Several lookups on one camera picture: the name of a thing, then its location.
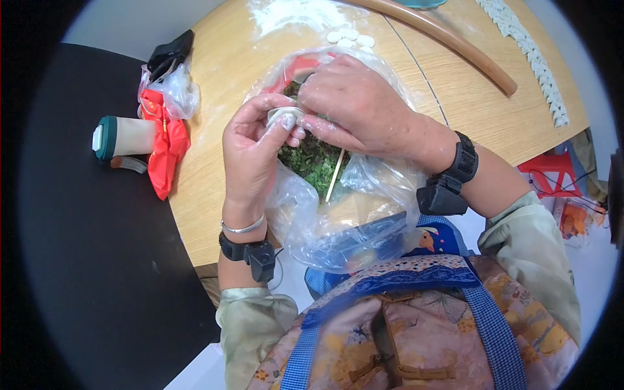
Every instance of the hand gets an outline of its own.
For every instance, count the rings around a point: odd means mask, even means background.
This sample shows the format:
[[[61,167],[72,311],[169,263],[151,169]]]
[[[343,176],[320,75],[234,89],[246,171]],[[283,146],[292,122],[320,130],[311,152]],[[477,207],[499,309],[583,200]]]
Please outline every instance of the hand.
[[[296,102],[280,94],[252,97],[225,127],[223,222],[228,228],[248,227],[262,216],[265,199],[275,183],[280,147],[285,142],[297,147],[303,138],[303,131],[296,128],[295,117],[290,114],[266,128],[269,110],[289,106],[296,106]]]
[[[434,119],[412,111],[377,72],[349,55],[316,68],[299,89],[307,112],[298,125],[317,138],[352,152],[403,157],[431,173],[451,166],[457,135]]]

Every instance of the cable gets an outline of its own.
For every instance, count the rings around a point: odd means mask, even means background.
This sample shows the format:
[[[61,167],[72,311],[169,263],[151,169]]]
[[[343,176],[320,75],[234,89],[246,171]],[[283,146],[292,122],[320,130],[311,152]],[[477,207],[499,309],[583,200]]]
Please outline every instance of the cable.
[[[273,291],[275,290],[277,287],[280,286],[281,282],[284,280],[284,266],[281,264],[280,258],[278,257],[278,255],[281,253],[281,251],[283,251],[284,248],[280,249],[278,251],[278,253],[275,253],[275,260],[277,260],[277,262],[280,264],[280,268],[281,268],[281,276],[280,276],[280,282],[277,284],[277,286],[270,288],[269,291]]]
[[[548,180],[550,180],[551,182],[553,182],[554,184],[558,185],[557,181],[555,181],[555,180],[551,179],[550,177],[546,176],[546,174],[545,174],[545,173],[543,173],[543,172],[541,172],[541,171],[539,171],[539,170],[537,170],[537,169],[530,169],[530,170],[529,170],[529,184],[533,184],[533,182],[534,182],[533,178],[531,177],[531,173],[532,173],[532,172],[541,173],[541,174],[542,174],[542,176],[544,176],[546,179],[548,179]],[[593,170],[591,170],[591,171],[589,171],[589,172],[587,172],[587,173],[585,173],[585,174],[583,174],[583,175],[579,176],[579,177],[578,177],[576,180],[574,180],[572,183],[570,183],[570,184],[566,185],[565,187],[562,187],[560,190],[557,190],[557,191],[554,191],[554,192],[550,192],[550,193],[549,193],[549,192],[546,192],[546,191],[544,191],[544,190],[541,190],[541,189],[539,189],[539,188],[537,188],[537,187],[535,187],[535,189],[536,189],[538,192],[543,193],[543,194],[546,194],[546,195],[548,195],[548,196],[552,196],[552,195],[555,195],[556,193],[560,193],[560,192],[567,192],[567,193],[569,193],[569,194],[572,194],[574,197],[577,197],[577,198],[582,199],[582,200],[584,201],[584,202],[582,202],[582,203],[585,203],[587,206],[591,206],[591,207],[592,207],[592,210],[593,210],[594,212],[597,212],[597,213],[602,214],[602,215],[606,215],[607,213],[603,213],[603,212],[600,212],[600,211],[598,211],[598,210],[594,209],[594,207],[596,207],[596,205],[595,205],[595,204],[589,203],[589,201],[588,201],[587,199],[585,199],[585,198],[583,198],[583,197],[579,197],[577,194],[573,193],[572,191],[568,191],[568,190],[566,189],[566,188],[569,188],[571,185],[575,185],[575,184],[576,184],[579,180],[581,180],[582,178],[586,177],[587,175],[591,175],[593,172],[596,172],[596,170],[595,170],[595,169],[593,169]]]

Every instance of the round table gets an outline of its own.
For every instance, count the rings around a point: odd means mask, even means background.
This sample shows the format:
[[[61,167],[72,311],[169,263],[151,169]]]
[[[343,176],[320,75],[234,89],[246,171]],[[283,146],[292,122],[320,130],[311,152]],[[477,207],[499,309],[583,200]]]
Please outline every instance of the round table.
[[[510,164],[545,152],[588,127],[570,71],[522,0],[508,0],[548,62],[570,125],[555,128],[530,63],[474,0],[450,0],[426,14],[455,29],[518,84],[507,97],[481,71],[439,41],[383,14],[329,0],[227,0],[196,26],[191,77],[201,104],[188,121],[192,146],[178,167],[170,204],[193,265],[218,260],[225,174],[221,137],[251,85],[291,52],[329,45],[327,33],[352,27],[375,38],[375,54],[407,84],[417,110],[468,135]]]

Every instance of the plastic bag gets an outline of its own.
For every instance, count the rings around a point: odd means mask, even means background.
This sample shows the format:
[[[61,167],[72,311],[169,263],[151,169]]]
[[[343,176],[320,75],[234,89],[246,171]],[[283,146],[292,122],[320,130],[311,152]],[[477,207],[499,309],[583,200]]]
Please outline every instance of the plastic bag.
[[[162,93],[163,100],[171,120],[191,119],[199,107],[199,85],[190,80],[190,61],[178,65],[170,75],[165,77],[162,83],[149,82],[150,72],[146,65],[142,65],[143,71],[139,84],[140,96],[145,88],[156,90]]]
[[[412,97],[392,67],[380,57],[343,47],[295,52],[271,67],[245,100],[281,93],[300,74],[350,54],[381,74],[412,110]],[[412,162],[351,154],[328,203],[316,190],[278,162],[275,186],[265,208],[268,226],[282,247],[304,265],[332,273],[358,271],[392,260],[417,246],[420,212],[416,190],[426,176]]]

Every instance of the person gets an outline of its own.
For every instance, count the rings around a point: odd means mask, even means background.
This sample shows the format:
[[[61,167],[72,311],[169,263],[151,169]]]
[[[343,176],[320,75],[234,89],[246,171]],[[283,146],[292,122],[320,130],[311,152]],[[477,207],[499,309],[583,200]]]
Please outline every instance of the person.
[[[266,129],[267,112],[299,105]],[[315,113],[327,115],[329,122]],[[277,152],[297,147],[305,129],[346,150],[402,157],[427,174],[447,170],[457,133],[412,111],[359,60],[342,55],[318,66],[298,102],[279,94],[251,98],[223,133],[223,224],[261,219],[275,182]],[[421,215],[422,237],[408,256],[373,264],[326,289],[298,315],[272,295],[244,261],[220,255],[222,328],[228,389],[555,388],[573,366],[580,308],[562,237],[522,176],[475,145],[478,169],[461,196],[486,218],[481,255],[441,217]],[[265,239],[266,221],[234,243]]]

